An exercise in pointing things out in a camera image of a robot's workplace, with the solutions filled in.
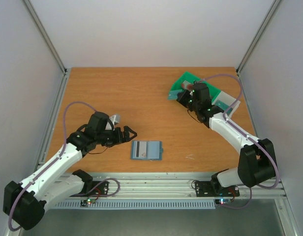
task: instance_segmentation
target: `teal object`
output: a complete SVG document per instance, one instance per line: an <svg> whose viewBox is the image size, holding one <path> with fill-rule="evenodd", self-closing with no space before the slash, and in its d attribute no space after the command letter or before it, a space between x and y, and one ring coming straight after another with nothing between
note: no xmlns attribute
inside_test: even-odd
<svg viewBox="0 0 303 236"><path fill-rule="evenodd" d="M169 95L168 95L168 100L176 100L178 98L177 94L181 91L183 91L181 84L184 81L188 81L189 83L193 84L194 81L200 81L201 79L196 77L195 75L191 74L190 72L185 72L175 83L172 85ZM212 102L215 101L217 96L220 94L221 90L216 88L215 86L207 83L206 81L203 81L203 83L207 84L207 87L209 87L210 95L212 97Z"/></svg>

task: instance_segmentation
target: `wooden table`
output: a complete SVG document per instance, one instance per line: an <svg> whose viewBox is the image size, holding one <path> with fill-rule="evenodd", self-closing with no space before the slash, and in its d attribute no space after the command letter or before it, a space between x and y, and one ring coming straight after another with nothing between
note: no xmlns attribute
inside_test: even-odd
<svg viewBox="0 0 303 236"><path fill-rule="evenodd" d="M120 114L119 126L128 125L136 131L137 140L162 141L163 159L131 160L131 143L125 143L103 154L86 155L68 172L77 169L86 172L207 172L237 166L239 155L230 144L194 121L178 102L167 100L172 84L186 71L200 78L220 73L236 74L233 67L72 68L48 159L63 143L64 108L72 101L84 101L110 116ZM215 78L210 83L233 97L240 92L237 82L228 77ZM71 106L66 115L67 134L87 123L92 113L84 105ZM233 120L253 133L243 98ZM104 149L98 146L93 152Z"/></svg>

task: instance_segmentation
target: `white wall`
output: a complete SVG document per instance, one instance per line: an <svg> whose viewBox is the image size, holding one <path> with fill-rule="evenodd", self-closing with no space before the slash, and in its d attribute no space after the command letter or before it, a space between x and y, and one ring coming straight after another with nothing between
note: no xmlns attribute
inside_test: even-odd
<svg viewBox="0 0 303 236"><path fill-rule="evenodd" d="M272 0L31 0L66 67L237 67Z"/></svg>
<svg viewBox="0 0 303 236"><path fill-rule="evenodd" d="M285 0L242 81L256 130L269 137L303 235L303 0Z"/></svg>
<svg viewBox="0 0 303 236"><path fill-rule="evenodd" d="M0 0L0 235L4 187L32 173L60 78L22 1Z"/></svg>

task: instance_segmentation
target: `black strip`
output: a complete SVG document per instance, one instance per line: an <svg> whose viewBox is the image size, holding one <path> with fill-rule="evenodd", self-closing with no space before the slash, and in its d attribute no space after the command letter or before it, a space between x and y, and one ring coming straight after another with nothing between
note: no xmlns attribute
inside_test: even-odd
<svg viewBox="0 0 303 236"><path fill-rule="evenodd" d="M137 143L136 143L136 157L139 157L139 150L140 150L140 142L137 141Z"/></svg>

